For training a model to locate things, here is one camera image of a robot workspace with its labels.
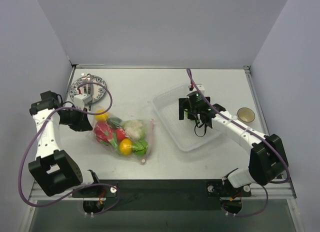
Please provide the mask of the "clear zip top bag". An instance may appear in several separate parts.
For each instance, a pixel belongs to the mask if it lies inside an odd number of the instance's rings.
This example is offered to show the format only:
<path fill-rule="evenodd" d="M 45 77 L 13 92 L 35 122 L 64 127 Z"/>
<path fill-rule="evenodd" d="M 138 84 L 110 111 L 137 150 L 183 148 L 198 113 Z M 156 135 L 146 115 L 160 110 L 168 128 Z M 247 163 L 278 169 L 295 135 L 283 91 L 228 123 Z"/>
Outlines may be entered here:
<path fill-rule="evenodd" d="M 119 158 L 136 159 L 144 165 L 154 140 L 153 119 L 123 120 L 103 109 L 95 111 L 89 137 Z"/>

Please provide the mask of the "white plastic basket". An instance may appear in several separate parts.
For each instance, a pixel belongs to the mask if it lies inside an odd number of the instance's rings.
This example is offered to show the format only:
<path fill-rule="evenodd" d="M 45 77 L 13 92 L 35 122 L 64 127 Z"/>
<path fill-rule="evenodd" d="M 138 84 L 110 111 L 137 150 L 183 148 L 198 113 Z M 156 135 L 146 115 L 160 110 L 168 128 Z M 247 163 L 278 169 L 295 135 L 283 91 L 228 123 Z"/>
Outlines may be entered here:
<path fill-rule="evenodd" d="M 196 123 L 187 118 L 184 113 L 184 119 L 179 119 L 179 99 L 185 98 L 189 94 L 189 85 L 178 84 L 174 87 L 165 89 L 155 95 L 151 102 L 160 121 L 178 146 L 184 152 L 197 149 L 206 143 L 220 136 L 220 132 L 208 128 L 206 134 L 203 128 L 195 128 Z"/>

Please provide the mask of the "yellow fake lemon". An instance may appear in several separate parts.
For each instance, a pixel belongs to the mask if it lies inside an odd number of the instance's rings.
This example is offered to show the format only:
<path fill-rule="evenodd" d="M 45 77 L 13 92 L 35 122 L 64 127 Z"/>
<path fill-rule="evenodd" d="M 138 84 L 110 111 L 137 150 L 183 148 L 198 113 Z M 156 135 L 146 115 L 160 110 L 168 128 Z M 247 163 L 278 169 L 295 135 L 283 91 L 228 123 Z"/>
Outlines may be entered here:
<path fill-rule="evenodd" d="M 123 139 L 119 144 L 119 152 L 123 156 L 129 156 L 133 151 L 133 142 L 129 138 Z"/>

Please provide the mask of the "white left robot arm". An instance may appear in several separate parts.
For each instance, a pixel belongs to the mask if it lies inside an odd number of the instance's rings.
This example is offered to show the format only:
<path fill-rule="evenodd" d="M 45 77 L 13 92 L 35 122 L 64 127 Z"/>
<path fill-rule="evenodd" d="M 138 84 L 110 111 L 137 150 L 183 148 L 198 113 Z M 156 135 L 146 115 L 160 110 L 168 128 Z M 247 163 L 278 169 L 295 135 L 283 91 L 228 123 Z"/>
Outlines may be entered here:
<path fill-rule="evenodd" d="M 63 150 L 60 137 L 60 125 L 69 126 L 75 132 L 92 131 L 85 113 L 92 96 L 76 95 L 71 108 L 63 107 L 55 92 L 46 91 L 40 97 L 29 110 L 37 130 L 37 152 L 35 160 L 28 164 L 29 172 L 49 197 L 81 185 L 89 197 L 97 197 L 102 191 L 98 176 L 91 169 L 82 174 L 77 163 Z"/>

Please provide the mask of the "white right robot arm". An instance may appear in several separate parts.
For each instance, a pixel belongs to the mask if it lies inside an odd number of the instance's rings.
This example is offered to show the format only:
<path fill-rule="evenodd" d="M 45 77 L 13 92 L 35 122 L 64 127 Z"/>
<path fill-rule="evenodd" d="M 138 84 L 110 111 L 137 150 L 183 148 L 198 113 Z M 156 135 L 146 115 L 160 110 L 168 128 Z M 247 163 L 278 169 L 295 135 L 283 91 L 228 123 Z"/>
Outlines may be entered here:
<path fill-rule="evenodd" d="M 192 92 L 178 100 L 179 119 L 195 121 L 197 128 L 210 128 L 226 135 L 240 145 L 249 155 L 249 164 L 229 172 L 221 189 L 233 196 L 240 187 L 249 184 L 265 186 L 289 168 L 281 138 L 267 135 L 245 125 L 232 116 L 223 106 L 210 104 L 209 97 Z"/>

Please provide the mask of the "green fake watermelon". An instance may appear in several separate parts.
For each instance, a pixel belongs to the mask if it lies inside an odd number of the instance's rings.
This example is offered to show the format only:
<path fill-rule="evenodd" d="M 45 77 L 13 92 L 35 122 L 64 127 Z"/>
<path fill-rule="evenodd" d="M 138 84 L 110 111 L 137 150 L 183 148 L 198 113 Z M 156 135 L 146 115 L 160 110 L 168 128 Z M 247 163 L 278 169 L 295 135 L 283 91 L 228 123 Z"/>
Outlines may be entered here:
<path fill-rule="evenodd" d="M 132 151 L 138 157 L 143 157 L 147 154 L 149 144 L 146 140 L 140 139 L 132 144 Z"/>

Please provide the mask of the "white fake cauliflower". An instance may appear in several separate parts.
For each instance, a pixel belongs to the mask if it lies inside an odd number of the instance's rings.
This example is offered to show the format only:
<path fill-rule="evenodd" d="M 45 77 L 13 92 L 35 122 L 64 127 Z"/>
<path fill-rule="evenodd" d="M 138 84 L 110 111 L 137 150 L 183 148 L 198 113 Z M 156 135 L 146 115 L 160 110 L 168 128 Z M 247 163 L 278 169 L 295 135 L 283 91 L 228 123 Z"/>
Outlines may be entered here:
<path fill-rule="evenodd" d="M 134 141 L 143 139 L 146 136 L 147 128 L 142 120 L 127 120 L 122 124 L 126 135 Z"/>

